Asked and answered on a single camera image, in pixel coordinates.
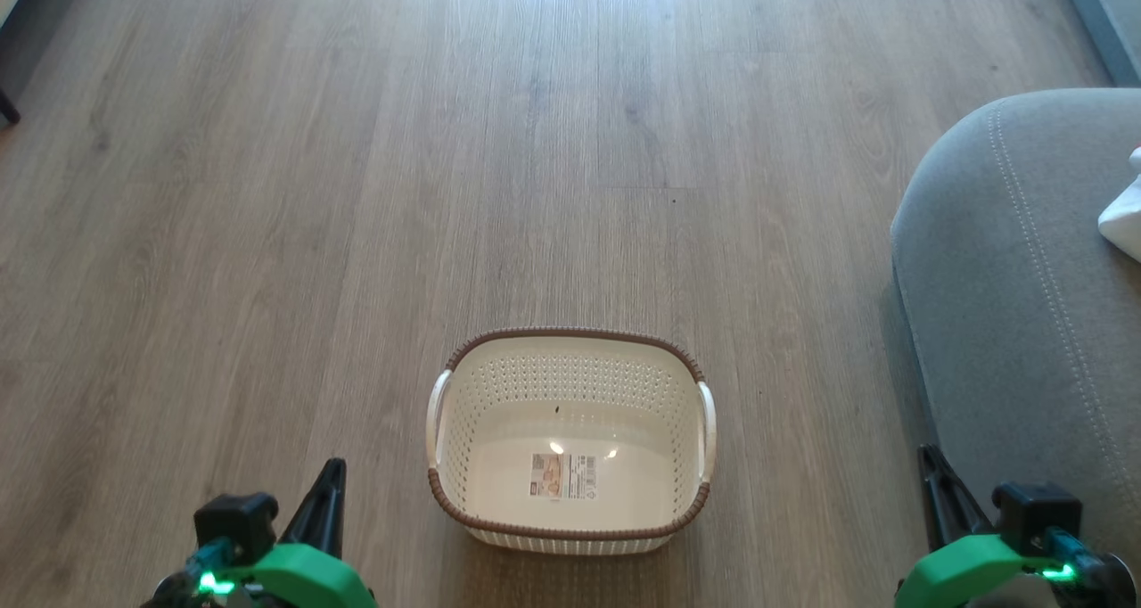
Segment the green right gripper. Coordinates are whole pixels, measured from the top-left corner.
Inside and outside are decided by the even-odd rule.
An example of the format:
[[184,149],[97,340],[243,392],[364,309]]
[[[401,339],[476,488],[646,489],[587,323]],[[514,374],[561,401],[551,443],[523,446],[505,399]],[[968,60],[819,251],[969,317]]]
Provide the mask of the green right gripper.
[[926,543],[934,552],[903,579],[896,607],[962,607],[1023,571],[1061,570],[1057,559],[1019,556],[990,534],[993,522],[939,446],[920,446],[917,459]]

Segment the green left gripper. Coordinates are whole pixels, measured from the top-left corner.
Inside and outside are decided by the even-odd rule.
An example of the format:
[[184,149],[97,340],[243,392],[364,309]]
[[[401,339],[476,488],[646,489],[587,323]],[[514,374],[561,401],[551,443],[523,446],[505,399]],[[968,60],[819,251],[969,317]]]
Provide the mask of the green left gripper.
[[358,571],[340,560],[346,487],[347,462],[327,459],[278,546],[252,566],[235,567],[235,582],[253,582],[293,607],[375,607]]

